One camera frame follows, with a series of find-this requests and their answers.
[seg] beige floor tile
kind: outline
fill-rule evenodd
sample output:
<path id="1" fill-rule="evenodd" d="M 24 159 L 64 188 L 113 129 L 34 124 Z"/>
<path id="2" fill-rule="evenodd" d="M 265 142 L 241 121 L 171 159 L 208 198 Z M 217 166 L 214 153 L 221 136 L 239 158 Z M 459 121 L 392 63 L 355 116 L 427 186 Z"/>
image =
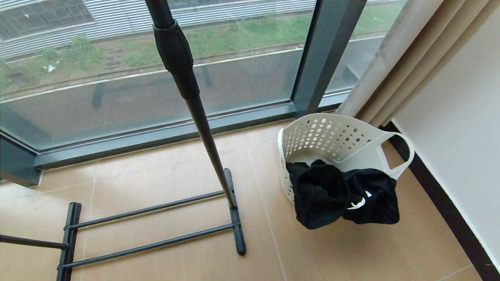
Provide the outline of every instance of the beige floor tile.
<path id="1" fill-rule="evenodd" d="M 245 144 L 241 130 L 218 134 L 214 136 L 214 139 L 220 154 L 235 151 Z M 101 159 L 96 179 L 102 180 L 124 176 L 156 167 L 196 161 L 198 159 L 208 159 L 208 156 L 202 141 L 194 139 Z"/>
<path id="2" fill-rule="evenodd" d="M 250 147 L 249 153 L 288 281 L 437 280 L 470 264 L 409 170 L 396 189 L 399 223 L 339 220 L 308 230 L 296 221 L 293 205 L 281 191 L 276 143 Z M 387 154 L 402 162 L 392 147 Z"/>
<path id="3" fill-rule="evenodd" d="M 43 171 L 37 191 L 50 191 L 94 181 L 98 161 Z"/>
<path id="4" fill-rule="evenodd" d="M 232 231 L 85 266 L 82 280 L 283 280 L 276 248 L 243 149 L 221 153 L 230 168 L 247 253 Z M 208 159 L 181 162 L 96 182 L 91 218 L 220 190 Z M 231 222 L 224 197 L 86 230 L 85 257 L 154 243 Z"/>
<path id="5" fill-rule="evenodd" d="M 292 122 L 293 120 L 289 119 L 272 124 L 265 124 L 243 129 L 246 144 L 251 147 L 263 143 L 276 142 L 278 138 L 278 132 Z"/>
<path id="6" fill-rule="evenodd" d="M 481 281 L 481 277 L 474 266 L 469 265 L 467 268 L 462 269 L 440 281 Z"/>
<path id="7" fill-rule="evenodd" d="M 62 242 L 68 205 L 82 203 L 81 220 L 88 218 L 93 183 L 15 198 L 0 203 L 0 232 L 4 235 Z M 75 259 L 83 256 L 85 236 L 79 234 Z M 61 251 L 14 244 L 0 244 L 0 280 L 53 281 Z M 80 280 L 78 270 L 74 281 Z"/>
<path id="8" fill-rule="evenodd" d="M 0 201 L 35 196 L 38 193 L 40 191 L 35 187 L 28 188 L 9 181 L 0 184 Z"/>

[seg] white laundry basket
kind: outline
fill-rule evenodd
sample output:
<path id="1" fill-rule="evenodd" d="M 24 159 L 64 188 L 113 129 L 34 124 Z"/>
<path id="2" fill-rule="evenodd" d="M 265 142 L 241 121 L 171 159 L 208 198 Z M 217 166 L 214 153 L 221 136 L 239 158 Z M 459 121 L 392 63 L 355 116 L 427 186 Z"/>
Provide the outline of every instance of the white laundry basket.
<path id="1" fill-rule="evenodd" d="M 394 135 L 400 136 L 408 145 L 409 159 L 390 169 L 381 144 Z M 380 130 L 356 118 L 328 113 L 306 115 L 281 129 L 278 148 L 281 154 L 281 188 L 292 203 L 294 191 L 286 162 L 310 165 L 322 159 L 343 172 L 374 168 L 397 179 L 415 155 L 410 140 L 400 133 Z"/>

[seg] sheer curtain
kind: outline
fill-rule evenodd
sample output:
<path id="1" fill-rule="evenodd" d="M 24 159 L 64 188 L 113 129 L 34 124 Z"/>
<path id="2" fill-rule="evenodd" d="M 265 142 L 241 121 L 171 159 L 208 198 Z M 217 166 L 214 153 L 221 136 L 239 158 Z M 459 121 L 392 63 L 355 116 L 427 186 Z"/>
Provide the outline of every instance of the sheer curtain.
<path id="1" fill-rule="evenodd" d="M 367 70 L 335 113 L 375 127 L 386 125 L 418 93 L 419 84 L 488 2 L 408 0 Z"/>

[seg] black baseboard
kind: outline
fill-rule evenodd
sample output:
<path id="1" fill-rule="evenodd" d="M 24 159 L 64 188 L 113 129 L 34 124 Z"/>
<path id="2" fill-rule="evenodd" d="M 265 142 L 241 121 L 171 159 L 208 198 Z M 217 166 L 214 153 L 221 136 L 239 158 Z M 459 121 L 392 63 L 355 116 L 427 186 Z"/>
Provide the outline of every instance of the black baseboard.
<path id="1" fill-rule="evenodd" d="M 388 132 L 400 133 L 398 128 L 396 128 L 392 122 L 381 129 Z M 408 147 L 402 138 L 392 137 L 389 141 L 399 153 L 401 158 L 408 159 L 410 152 L 408 151 Z M 409 165 L 409 169 L 422 185 L 425 192 L 427 192 L 427 195 L 429 195 L 437 210 L 441 213 L 441 216 L 448 224 L 449 228 L 462 246 L 482 280 L 500 281 L 500 273 L 493 265 L 490 257 L 486 254 L 486 251 L 481 243 L 479 243 L 478 238 L 467 225 L 466 221 L 460 214 L 455 204 L 453 204 L 450 197 L 448 197 L 441 185 L 416 153 L 413 161 Z"/>

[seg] black metal clothes rack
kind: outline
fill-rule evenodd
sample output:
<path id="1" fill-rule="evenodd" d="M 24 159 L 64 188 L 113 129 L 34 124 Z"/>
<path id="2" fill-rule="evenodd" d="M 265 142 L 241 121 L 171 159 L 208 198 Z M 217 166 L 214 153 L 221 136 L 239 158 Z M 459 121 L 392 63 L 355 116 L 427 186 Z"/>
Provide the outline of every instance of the black metal clothes rack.
<path id="1" fill-rule="evenodd" d="M 222 185 L 222 190 L 86 222 L 80 222 L 80 211 L 82 210 L 82 204 L 71 202 L 68 207 L 66 225 L 63 228 L 64 238 L 62 243 L 0 235 L 1 243 L 60 249 L 61 255 L 59 265 L 57 266 L 57 281 L 70 281 L 72 268 L 74 267 L 118 258 L 228 229 L 232 229 L 234 232 L 236 252 L 239 255 L 243 256 L 247 251 L 245 240 L 243 238 L 243 230 L 241 227 L 240 214 L 236 202 L 231 172 L 227 168 L 223 169 L 221 159 L 219 158 L 217 147 L 214 142 L 214 138 L 210 131 L 207 116 L 200 99 L 200 90 L 198 88 L 198 83 L 193 72 L 193 57 L 191 56 L 188 42 L 184 37 L 184 34 L 181 31 L 181 28 L 179 27 L 177 21 L 173 19 L 172 13 L 166 0 L 145 1 L 153 20 L 154 37 L 156 40 L 158 52 L 161 56 L 161 60 L 163 61 L 165 68 L 172 74 L 175 83 L 180 91 L 180 95 L 182 96 L 182 98 L 184 98 L 187 107 L 189 108 L 191 116 L 201 136 L 201 140 L 203 141 L 203 144 L 205 146 L 206 152 L 210 157 L 210 161 L 213 165 L 213 168 L 215 169 L 220 184 Z M 170 208 L 189 202 L 204 200 L 222 194 L 225 194 L 225 196 L 227 197 L 227 201 L 229 202 L 229 212 L 231 215 L 231 223 L 229 224 L 128 250 L 123 250 L 84 260 L 73 261 L 79 228 Z"/>

